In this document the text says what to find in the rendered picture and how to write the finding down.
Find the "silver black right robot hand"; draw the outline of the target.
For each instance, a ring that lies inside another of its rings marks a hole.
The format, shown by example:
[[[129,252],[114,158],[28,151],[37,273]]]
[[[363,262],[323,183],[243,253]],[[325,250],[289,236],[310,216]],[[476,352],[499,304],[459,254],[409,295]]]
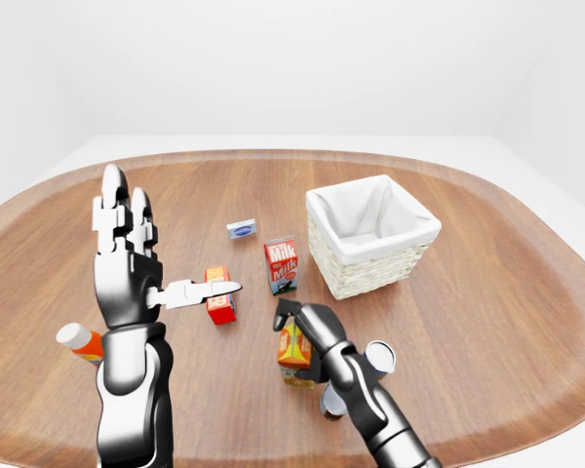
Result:
[[[296,377],[324,383],[329,380],[323,368],[324,355],[341,341],[346,341],[345,329],[335,313],[326,305],[301,304],[300,302],[280,298],[273,321],[273,331],[279,332],[289,316],[312,343],[314,349],[309,370],[299,370]]]

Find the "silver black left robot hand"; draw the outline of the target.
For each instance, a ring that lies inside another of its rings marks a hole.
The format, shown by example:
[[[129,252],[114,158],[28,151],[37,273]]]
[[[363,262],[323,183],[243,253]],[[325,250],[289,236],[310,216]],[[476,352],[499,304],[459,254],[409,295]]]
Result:
[[[158,231],[147,194],[139,187],[130,193],[126,176],[114,164],[104,170],[101,191],[93,204],[93,229],[98,235],[95,290],[110,329],[155,322],[161,306],[196,305],[242,288],[233,281],[191,280],[163,288],[163,264],[153,252]]]

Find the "orange juice carton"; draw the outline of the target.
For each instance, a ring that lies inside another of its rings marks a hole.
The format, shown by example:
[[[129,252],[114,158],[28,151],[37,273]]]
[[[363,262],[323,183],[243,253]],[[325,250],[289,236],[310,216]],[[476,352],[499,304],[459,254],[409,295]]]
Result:
[[[295,323],[289,323],[280,332],[277,363],[286,384],[313,389],[310,379],[295,376],[297,371],[310,369],[313,345]]]

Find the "white wicker basket with liner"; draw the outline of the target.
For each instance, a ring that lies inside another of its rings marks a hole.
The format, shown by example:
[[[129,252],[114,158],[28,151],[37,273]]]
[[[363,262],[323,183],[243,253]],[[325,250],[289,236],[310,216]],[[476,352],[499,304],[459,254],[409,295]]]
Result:
[[[306,193],[310,252],[336,299],[406,278],[442,224],[388,175]]]

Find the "red milk carton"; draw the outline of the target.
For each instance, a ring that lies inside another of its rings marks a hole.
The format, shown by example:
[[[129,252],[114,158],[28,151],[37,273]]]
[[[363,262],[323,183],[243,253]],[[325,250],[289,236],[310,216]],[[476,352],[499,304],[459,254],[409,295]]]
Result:
[[[297,288],[298,255],[293,236],[264,244],[266,271],[274,295]]]

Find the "orange bottle with white cap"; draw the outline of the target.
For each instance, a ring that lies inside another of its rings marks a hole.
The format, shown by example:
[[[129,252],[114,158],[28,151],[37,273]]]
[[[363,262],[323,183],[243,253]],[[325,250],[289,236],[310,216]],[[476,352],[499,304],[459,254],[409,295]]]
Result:
[[[103,359],[101,335],[81,324],[69,323],[56,334],[58,343],[69,348],[75,355],[98,367]]]

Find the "silver tin with blue label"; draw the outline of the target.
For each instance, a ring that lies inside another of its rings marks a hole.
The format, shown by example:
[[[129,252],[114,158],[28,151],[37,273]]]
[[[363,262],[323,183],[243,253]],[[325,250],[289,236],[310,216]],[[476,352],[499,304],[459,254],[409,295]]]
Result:
[[[385,375],[390,374],[395,370],[395,352],[392,347],[384,341],[371,341],[365,349],[364,356],[374,369],[378,379],[382,379]]]

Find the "tin with red green label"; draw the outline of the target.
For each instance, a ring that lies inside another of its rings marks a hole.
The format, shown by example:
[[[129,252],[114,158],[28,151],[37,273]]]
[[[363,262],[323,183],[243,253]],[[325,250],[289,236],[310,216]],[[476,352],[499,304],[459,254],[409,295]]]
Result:
[[[330,382],[324,387],[320,400],[320,410],[322,415],[329,420],[338,420],[347,413],[345,402],[337,395]]]

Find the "red and yellow food box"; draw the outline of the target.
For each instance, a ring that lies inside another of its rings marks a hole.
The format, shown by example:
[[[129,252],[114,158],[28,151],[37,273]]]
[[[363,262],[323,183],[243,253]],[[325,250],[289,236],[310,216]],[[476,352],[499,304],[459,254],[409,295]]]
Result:
[[[205,281],[229,281],[230,276],[226,265],[210,267],[205,270]],[[207,299],[207,311],[216,325],[223,325],[236,320],[236,310],[232,294],[220,295]]]

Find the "small blue and white box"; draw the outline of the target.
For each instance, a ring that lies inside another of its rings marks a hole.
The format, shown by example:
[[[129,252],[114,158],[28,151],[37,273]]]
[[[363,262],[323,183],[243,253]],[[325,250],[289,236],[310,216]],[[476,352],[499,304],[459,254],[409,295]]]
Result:
[[[256,223],[254,218],[249,218],[226,225],[230,239],[245,237],[256,232]]]

